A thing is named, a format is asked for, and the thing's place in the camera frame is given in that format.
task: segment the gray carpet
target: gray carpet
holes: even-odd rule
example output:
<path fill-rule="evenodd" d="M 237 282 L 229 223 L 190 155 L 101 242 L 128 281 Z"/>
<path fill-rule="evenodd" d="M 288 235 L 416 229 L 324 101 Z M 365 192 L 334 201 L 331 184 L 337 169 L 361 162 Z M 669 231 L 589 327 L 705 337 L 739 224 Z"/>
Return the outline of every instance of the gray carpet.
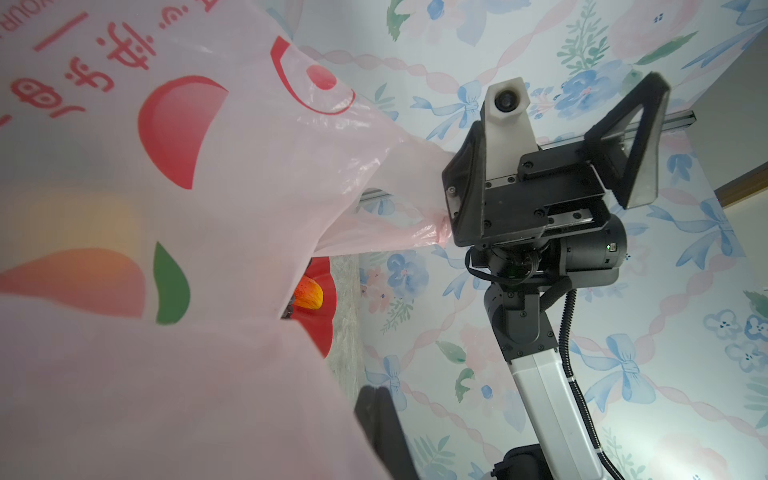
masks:
<path fill-rule="evenodd" d="M 354 405 L 366 380 L 357 314 L 360 298 L 358 256 L 331 257 L 331 276 L 336 283 L 338 300 L 333 317 L 333 343 L 326 364 L 350 405 Z"/>

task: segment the red object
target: red object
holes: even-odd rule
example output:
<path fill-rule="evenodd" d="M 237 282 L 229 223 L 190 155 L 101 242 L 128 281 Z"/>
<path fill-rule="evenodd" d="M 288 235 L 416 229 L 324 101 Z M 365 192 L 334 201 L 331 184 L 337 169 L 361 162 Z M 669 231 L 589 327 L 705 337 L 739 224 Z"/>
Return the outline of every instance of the red object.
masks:
<path fill-rule="evenodd" d="M 301 306 L 293 306 L 291 318 L 297 320 L 309 333 L 323 357 L 328 356 L 333 342 L 333 316 L 336 315 L 336 284 L 331 277 L 331 260 L 329 257 L 312 259 L 312 265 L 304 275 L 315 280 L 323 289 L 323 306 L 318 310 L 310 310 Z"/>
<path fill-rule="evenodd" d="M 277 72 L 277 76 L 280 77 L 280 81 L 283 82 L 283 85 L 288 90 L 288 93 L 290 93 L 291 96 L 296 101 L 298 101 L 301 105 L 309 108 L 311 111 L 318 114 L 339 115 L 349 110 L 352 107 L 352 104 L 355 103 L 355 98 L 357 97 L 357 93 L 355 93 L 354 90 L 352 90 L 352 99 L 349 101 L 349 105 L 347 105 L 346 107 L 338 111 L 315 110 L 314 108 L 310 107 L 308 104 L 304 103 L 304 101 L 301 98 L 299 98 L 299 95 L 296 94 L 290 82 L 288 81 L 288 77 L 286 76 L 286 72 L 285 72 L 285 69 L 283 68 L 283 63 L 282 63 L 283 55 L 285 54 L 286 50 L 288 50 L 289 46 L 290 46 L 290 43 L 288 43 L 288 41 L 285 38 L 277 37 L 277 39 L 275 40 L 275 43 L 272 45 L 272 50 L 270 51 L 270 56 L 272 57 L 272 63 L 275 64 L 275 71 Z M 307 68 L 306 74 L 310 78 L 312 83 L 317 85 L 318 88 L 321 88 L 323 90 L 329 90 L 333 88 L 334 85 L 336 85 L 336 77 L 330 71 L 328 71 L 327 68 L 323 68 L 323 67 L 321 68 L 322 70 L 324 70 L 322 74 L 320 73 L 320 70 L 312 67 Z"/>
<path fill-rule="evenodd" d="M 88 18 L 88 13 L 87 12 L 82 12 L 80 15 L 74 17 L 72 20 L 70 20 L 69 22 L 65 23 L 64 26 L 59 28 L 57 31 L 51 33 L 48 37 L 46 37 L 45 40 L 43 40 L 40 43 L 38 43 L 37 45 L 35 45 L 32 48 L 32 50 L 40 51 L 43 48 L 49 46 L 51 43 L 57 41 L 63 34 L 65 34 L 68 31 L 70 31 L 72 29 L 72 27 L 74 27 L 78 23 L 82 22 L 86 18 Z"/>
<path fill-rule="evenodd" d="M 139 110 L 139 138 L 155 167 L 192 190 L 197 155 L 229 92 L 210 78 L 177 78 L 153 91 Z"/>

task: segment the green leaf pattern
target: green leaf pattern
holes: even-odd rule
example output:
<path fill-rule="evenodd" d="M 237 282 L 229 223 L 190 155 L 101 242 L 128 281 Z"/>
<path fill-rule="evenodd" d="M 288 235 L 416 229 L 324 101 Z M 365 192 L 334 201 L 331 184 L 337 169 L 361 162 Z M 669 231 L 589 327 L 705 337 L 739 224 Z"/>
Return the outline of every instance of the green leaf pattern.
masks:
<path fill-rule="evenodd" d="M 157 323 L 174 325 L 190 305 L 190 285 L 176 260 L 160 242 L 155 244 L 153 263 L 154 282 L 157 285 Z"/>
<path fill-rule="evenodd" d="M 753 308 L 759 315 L 761 315 L 763 318 L 768 318 L 768 296 L 758 292 L 747 291 L 744 292 L 744 295 L 750 299 Z"/>
<path fill-rule="evenodd" d="M 412 441 L 409 440 L 408 445 L 416 466 L 422 471 L 426 469 L 433 470 L 441 475 L 448 473 L 446 466 L 453 465 L 454 462 L 451 458 L 456 457 L 455 453 L 445 450 L 450 438 L 450 435 L 441 438 L 437 442 L 437 447 L 435 447 L 435 444 L 432 443 L 432 439 L 428 435 L 426 437 L 414 438 Z"/>
<path fill-rule="evenodd" d="M 400 36 L 400 25 L 411 15 L 398 15 L 395 13 L 395 8 L 400 5 L 402 0 L 392 0 L 389 3 L 389 8 L 386 9 L 386 26 L 389 29 L 389 35 L 392 40 L 397 41 Z"/>
<path fill-rule="evenodd" d="M 467 361 L 467 354 L 464 349 L 455 343 L 441 342 L 437 340 L 435 344 L 440 348 L 442 354 L 451 362 L 462 364 Z"/>
<path fill-rule="evenodd" d="M 623 453 L 622 446 L 616 440 L 616 435 L 611 429 L 603 428 L 604 441 L 603 451 L 611 462 L 619 469 L 621 474 L 627 480 L 653 480 L 642 475 L 645 472 L 645 465 L 635 465 L 631 453 Z"/>
<path fill-rule="evenodd" d="M 601 38 L 608 26 L 599 26 L 602 18 L 595 18 L 595 5 L 596 0 L 586 0 L 576 23 L 566 25 L 569 28 L 568 34 L 575 36 L 565 39 L 565 45 L 557 55 L 564 57 L 560 63 L 570 70 L 570 75 L 594 68 L 609 48 L 608 37 Z"/>
<path fill-rule="evenodd" d="M 642 79 L 643 72 L 633 68 L 621 82 L 621 90 L 619 90 L 621 96 L 626 96 L 629 92 L 631 92 L 632 89 L 635 88 Z"/>
<path fill-rule="evenodd" d="M 465 387 L 462 385 L 462 382 L 466 379 L 474 379 L 475 378 L 475 371 L 472 369 L 463 369 L 456 379 L 455 384 L 455 391 L 456 391 L 456 399 L 459 403 L 462 402 L 464 399 L 464 394 L 469 391 L 469 387 Z"/>
<path fill-rule="evenodd" d="M 754 376 L 750 380 L 752 382 L 747 383 L 746 387 L 757 395 L 753 393 L 745 395 L 744 398 L 752 403 L 746 404 L 744 408 L 764 412 L 763 416 L 755 424 L 755 429 L 762 429 L 768 426 L 768 377 Z"/>
<path fill-rule="evenodd" d="M 411 319 L 411 310 L 413 310 L 413 300 L 410 302 L 403 302 L 402 299 L 396 298 L 389 303 L 388 318 L 382 327 L 382 334 L 387 333 L 390 330 L 397 330 L 397 326 L 401 325 L 406 320 Z"/>
<path fill-rule="evenodd" d="M 695 31 L 694 33 L 691 33 L 689 35 L 685 35 L 684 37 L 675 37 L 672 40 L 669 40 L 664 45 L 661 45 L 656 50 L 652 51 L 648 55 L 645 55 L 643 58 L 635 62 L 635 65 L 648 65 L 649 63 L 658 60 L 659 58 L 664 58 L 673 51 L 676 51 L 678 48 L 682 47 L 690 39 L 694 37 L 695 34 L 699 33 L 698 31 Z"/>
<path fill-rule="evenodd" d="M 392 110 L 392 108 L 395 107 L 395 103 L 394 103 L 395 98 L 384 97 L 385 90 L 386 90 L 386 83 L 382 84 L 379 88 L 377 88 L 376 92 L 373 94 L 373 99 L 368 98 L 368 101 L 374 104 L 379 110 L 387 114 L 387 116 L 389 116 L 393 121 L 395 121 L 399 116 L 397 111 Z"/>

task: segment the orange object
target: orange object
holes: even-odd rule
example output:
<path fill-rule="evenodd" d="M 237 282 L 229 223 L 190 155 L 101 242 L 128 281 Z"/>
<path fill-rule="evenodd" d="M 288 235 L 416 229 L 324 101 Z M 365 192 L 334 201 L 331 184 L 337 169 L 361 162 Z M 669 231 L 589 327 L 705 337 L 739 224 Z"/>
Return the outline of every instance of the orange object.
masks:
<path fill-rule="evenodd" d="M 331 262 L 328 257 L 316 257 L 306 269 L 306 276 L 315 280 L 323 290 L 323 306 L 310 310 L 293 304 L 293 318 L 301 323 L 320 354 L 328 356 L 333 343 L 333 316 L 336 314 L 336 284 L 331 276 Z"/>
<path fill-rule="evenodd" d="M 310 310 L 319 310 L 323 306 L 323 288 L 307 275 L 301 277 L 293 294 L 296 296 L 296 301 L 293 302 L 295 306 Z"/>

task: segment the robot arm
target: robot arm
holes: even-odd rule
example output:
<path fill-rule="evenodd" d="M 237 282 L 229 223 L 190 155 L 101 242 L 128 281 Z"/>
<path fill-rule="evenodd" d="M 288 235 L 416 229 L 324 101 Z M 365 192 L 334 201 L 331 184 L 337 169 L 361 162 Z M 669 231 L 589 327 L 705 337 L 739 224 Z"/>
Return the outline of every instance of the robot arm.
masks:
<path fill-rule="evenodd" d="M 618 278 L 627 237 L 603 186 L 624 208 L 656 199 L 669 91 L 651 73 L 584 141 L 540 151 L 523 80 L 492 85 L 482 119 L 442 173 L 455 243 L 472 246 L 469 272 L 492 282 L 486 313 L 540 442 L 510 451 L 494 470 L 501 480 L 621 478 L 602 453 L 578 384 L 564 372 L 570 319 L 558 354 L 545 310 L 569 290 Z M 624 130 L 640 111 L 627 155 Z"/>

